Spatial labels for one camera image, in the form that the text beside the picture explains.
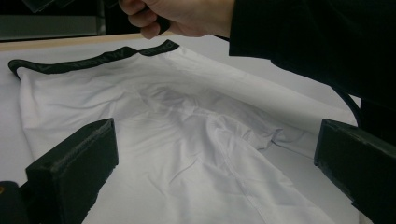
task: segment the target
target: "white garment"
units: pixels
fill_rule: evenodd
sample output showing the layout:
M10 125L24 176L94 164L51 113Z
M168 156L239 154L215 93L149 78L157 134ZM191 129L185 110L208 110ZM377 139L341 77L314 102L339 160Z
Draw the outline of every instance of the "white garment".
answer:
M245 73L179 47L18 74L36 159L85 124L115 120L120 164L84 223L333 223L258 152L305 131L224 94Z

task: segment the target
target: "black block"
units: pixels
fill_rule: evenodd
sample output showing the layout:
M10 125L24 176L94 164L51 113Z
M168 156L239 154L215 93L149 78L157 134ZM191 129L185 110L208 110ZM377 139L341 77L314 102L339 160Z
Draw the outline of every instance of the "black block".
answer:
M29 188L45 208L43 224L80 224L118 164L113 119L96 121L26 168Z
M0 223L30 224L20 188L11 181L0 182Z
M396 223L395 146L357 127L324 119L315 165L374 223Z

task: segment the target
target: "hand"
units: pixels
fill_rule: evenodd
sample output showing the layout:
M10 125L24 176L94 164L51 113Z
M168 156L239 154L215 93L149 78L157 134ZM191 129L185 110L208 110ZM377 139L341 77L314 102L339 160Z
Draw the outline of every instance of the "hand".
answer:
M185 36L230 36L234 0L120 0L129 22L151 39L160 32L158 16L170 21L169 31Z

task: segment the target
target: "finger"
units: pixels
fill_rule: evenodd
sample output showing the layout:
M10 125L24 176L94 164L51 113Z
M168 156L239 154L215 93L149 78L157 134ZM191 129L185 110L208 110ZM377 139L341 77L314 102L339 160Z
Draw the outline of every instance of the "finger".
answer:
M146 39L152 39L160 33L160 29L160 25L157 22L153 22L152 24L141 28L140 33Z
M141 0L119 0L120 8L127 15L134 15L146 6Z
M151 10L145 10L132 16L128 16L128 20L134 26L145 27L157 20L157 14Z

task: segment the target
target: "black sleeve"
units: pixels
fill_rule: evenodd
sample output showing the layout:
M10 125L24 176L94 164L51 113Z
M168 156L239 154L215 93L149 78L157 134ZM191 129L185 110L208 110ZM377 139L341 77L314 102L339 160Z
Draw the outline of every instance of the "black sleeve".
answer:
M235 0L230 55L396 110L395 0Z

